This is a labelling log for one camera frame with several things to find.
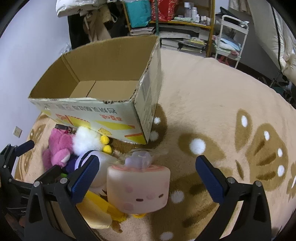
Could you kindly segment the pink plush bear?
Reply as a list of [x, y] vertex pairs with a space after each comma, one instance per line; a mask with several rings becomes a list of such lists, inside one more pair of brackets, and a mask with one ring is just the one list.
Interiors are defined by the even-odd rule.
[[58, 165], [64, 168], [74, 153], [74, 134], [67, 130], [53, 128], [48, 140], [48, 147], [42, 153], [42, 160], [45, 170]]

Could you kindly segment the yellow brown plush bear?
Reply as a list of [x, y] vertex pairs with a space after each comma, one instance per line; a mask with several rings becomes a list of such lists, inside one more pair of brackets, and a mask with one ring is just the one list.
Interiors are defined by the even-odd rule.
[[83, 200], [76, 204], [87, 224], [95, 230], [111, 228], [122, 233], [120, 224], [127, 220], [128, 214], [121, 212], [107, 201], [107, 192], [89, 188]]

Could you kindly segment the white fluffy pompom plush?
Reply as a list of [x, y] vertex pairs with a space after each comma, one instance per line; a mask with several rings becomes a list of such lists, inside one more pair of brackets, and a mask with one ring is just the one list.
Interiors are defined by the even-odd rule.
[[77, 156], [88, 151], [102, 151], [109, 155], [112, 148], [109, 145], [110, 139], [106, 135], [101, 135], [87, 127], [80, 126], [73, 137], [73, 151]]

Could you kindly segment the black small box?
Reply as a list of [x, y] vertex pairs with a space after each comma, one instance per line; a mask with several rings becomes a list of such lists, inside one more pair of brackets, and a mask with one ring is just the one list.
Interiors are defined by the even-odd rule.
[[65, 126], [61, 124], [56, 124], [55, 129], [61, 131], [62, 133], [67, 133], [67, 134], [75, 134], [77, 129], [70, 127], [70, 126]]

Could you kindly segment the purple white plush doll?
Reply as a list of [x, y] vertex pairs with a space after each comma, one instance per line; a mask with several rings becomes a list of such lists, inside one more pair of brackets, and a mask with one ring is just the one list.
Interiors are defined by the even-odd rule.
[[115, 165], [118, 159], [102, 151], [88, 151], [80, 156], [71, 155], [67, 162], [65, 171], [71, 174], [76, 170], [82, 170], [82, 174], [74, 184], [74, 189], [89, 188], [96, 189], [96, 192], [105, 190], [107, 192], [107, 169]]

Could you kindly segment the pink cake roll plush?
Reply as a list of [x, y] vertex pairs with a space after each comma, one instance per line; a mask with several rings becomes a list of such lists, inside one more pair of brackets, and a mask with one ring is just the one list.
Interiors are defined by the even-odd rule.
[[170, 169], [151, 165], [145, 171], [110, 166], [107, 169], [107, 200], [127, 214], [151, 213], [166, 206]]

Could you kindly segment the beige patterned fluffy rug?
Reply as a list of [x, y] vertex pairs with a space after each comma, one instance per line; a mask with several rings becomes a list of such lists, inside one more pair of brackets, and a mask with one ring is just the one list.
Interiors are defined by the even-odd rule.
[[128, 218], [103, 240], [194, 240], [214, 203], [195, 170], [204, 155], [238, 182], [263, 184], [271, 236], [295, 215], [295, 109], [267, 85], [213, 58], [162, 49], [163, 82], [148, 147], [171, 171], [166, 207]]

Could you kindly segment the beige hanging coat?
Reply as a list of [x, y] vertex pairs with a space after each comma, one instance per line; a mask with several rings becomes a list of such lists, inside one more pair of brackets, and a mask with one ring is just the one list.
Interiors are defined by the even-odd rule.
[[111, 39], [110, 30], [118, 18], [113, 15], [107, 4], [99, 9], [88, 11], [83, 19], [83, 29], [90, 42]]

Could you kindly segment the green pole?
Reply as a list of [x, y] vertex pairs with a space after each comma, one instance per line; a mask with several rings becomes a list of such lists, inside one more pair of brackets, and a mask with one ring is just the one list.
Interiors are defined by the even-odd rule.
[[155, 12], [155, 24], [156, 24], [156, 35], [159, 36], [159, 15], [158, 15], [158, 1], [154, 0], [154, 12]]

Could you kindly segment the teal bag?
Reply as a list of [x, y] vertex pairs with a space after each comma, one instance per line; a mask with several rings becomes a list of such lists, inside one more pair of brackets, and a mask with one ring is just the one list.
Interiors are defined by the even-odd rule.
[[148, 25], [151, 20], [151, 4], [147, 0], [125, 1], [129, 22], [132, 28]]

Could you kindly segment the cream folded mattress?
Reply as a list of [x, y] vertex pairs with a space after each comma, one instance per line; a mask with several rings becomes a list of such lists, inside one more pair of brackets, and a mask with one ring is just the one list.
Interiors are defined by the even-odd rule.
[[259, 44], [280, 72], [295, 84], [295, 37], [268, 1], [250, 0], [254, 30]]

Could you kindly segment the white utility cart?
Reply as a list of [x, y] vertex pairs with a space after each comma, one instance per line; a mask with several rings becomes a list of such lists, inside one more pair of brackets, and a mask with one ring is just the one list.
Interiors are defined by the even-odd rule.
[[234, 61], [236, 69], [249, 33], [249, 22], [226, 14], [219, 16], [218, 22], [220, 24], [219, 34], [212, 37], [214, 58], [226, 65], [229, 65], [228, 60]]

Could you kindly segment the wooden bookshelf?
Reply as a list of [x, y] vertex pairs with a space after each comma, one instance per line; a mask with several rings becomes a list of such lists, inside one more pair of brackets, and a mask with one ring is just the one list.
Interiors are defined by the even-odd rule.
[[[177, 30], [183, 30], [183, 31], [191, 31], [197, 30], [198, 28], [200, 30], [206, 30], [208, 31], [208, 40], [207, 40], [207, 49], [206, 49], [206, 57], [209, 57], [211, 54], [211, 47], [212, 47], [212, 35], [214, 31], [214, 24], [215, 24], [215, 16], [214, 16], [214, 7], [215, 7], [215, 1], [209, 1], [209, 7], [206, 8], [210, 14], [211, 14], [211, 21], [210, 25], [203, 25], [198, 23], [189, 23], [184, 21], [176, 21], [176, 20], [170, 20], [167, 22], [161, 22], [159, 21], [159, 27], [166, 27], [166, 28], [175, 28]], [[154, 27], [156, 31], [156, 24], [155, 21], [149, 21], [148, 27]]]

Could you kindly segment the red gift bag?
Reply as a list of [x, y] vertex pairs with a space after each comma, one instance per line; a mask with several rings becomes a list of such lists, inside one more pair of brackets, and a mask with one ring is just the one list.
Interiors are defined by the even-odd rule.
[[158, 3], [158, 20], [167, 22], [175, 17], [175, 11], [178, 7], [179, 0], [157, 0]]

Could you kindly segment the white wall socket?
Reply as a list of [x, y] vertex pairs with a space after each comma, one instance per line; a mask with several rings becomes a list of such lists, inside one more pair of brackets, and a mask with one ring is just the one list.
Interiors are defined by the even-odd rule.
[[20, 138], [22, 134], [22, 129], [20, 129], [18, 126], [15, 126], [13, 135], [16, 136], [17, 138]]

